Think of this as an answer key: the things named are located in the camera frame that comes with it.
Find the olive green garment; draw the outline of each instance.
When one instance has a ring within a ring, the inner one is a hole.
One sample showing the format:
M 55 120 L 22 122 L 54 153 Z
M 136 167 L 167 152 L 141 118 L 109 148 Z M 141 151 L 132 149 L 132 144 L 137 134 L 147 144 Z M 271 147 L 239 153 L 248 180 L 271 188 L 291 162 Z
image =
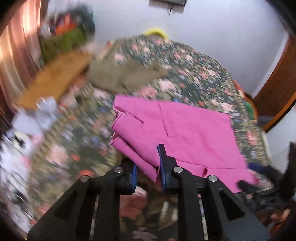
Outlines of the olive green garment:
M 122 65 L 94 60 L 89 67 L 88 80 L 102 90 L 114 93 L 131 93 L 150 81 L 168 75 L 157 61 L 143 66 L 136 60 L 127 60 Z

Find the brown mat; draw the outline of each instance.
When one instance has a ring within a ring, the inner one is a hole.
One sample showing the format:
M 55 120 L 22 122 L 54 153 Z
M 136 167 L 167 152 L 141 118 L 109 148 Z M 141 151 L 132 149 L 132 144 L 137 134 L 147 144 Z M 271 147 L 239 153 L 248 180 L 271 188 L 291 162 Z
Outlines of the brown mat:
M 37 74 L 35 81 L 20 96 L 16 105 L 27 110 L 36 109 L 38 98 L 53 96 L 56 101 L 63 96 L 77 77 L 91 62 L 93 55 L 75 51 L 60 55 Z

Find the floral pattern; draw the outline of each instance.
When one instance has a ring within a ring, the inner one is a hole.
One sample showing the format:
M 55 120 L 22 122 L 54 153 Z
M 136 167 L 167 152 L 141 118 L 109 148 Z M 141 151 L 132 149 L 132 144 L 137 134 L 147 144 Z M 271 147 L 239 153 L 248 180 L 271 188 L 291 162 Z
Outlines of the floral pattern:
M 147 36 L 116 41 L 104 59 L 122 64 L 130 58 L 143 65 L 157 60 L 168 70 L 166 78 L 151 81 L 131 95 L 227 113 L 245 160 L 267 164 L 260 129 L 248 118 L 244 100 L 216 60 L 185 44 Z M 97 177 L 118 165 L 122 156 L 110 146 L 113 100 L 111 93 L 87 84 L 77 99 L 78 107 L 46 135 L 31 174 L 34 222 L 81 175 Z M 177 197 L 164 195 L 139 173 L 136 193 L 120 200 L 121 240 L 176 240 Z

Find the pink garment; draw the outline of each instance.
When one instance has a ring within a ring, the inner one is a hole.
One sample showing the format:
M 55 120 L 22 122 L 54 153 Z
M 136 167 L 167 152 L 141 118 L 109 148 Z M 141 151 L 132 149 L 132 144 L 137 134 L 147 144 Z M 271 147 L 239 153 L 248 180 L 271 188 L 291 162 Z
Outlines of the pink garment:
M 157 151 L 164 144 L 168 156 L 200 177 L 216 175 L 232 192 L 237 181 L 258 184 L 247 170 L 227 114 L 168 101 L 116 95 L 117 118 L 111 145 L 129 157 L 152 181 L 160 166 Z

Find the striped curtain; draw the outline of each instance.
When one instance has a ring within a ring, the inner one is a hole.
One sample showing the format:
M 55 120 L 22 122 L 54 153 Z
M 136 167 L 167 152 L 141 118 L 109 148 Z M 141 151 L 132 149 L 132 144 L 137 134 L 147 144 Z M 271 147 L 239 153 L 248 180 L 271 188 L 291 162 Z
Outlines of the striped curtain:
M 12 111 L 17 97 L 39 71 L 40 12 L 41 0 L 27 0 L 16 10 L 0 36 L 0 95 Z

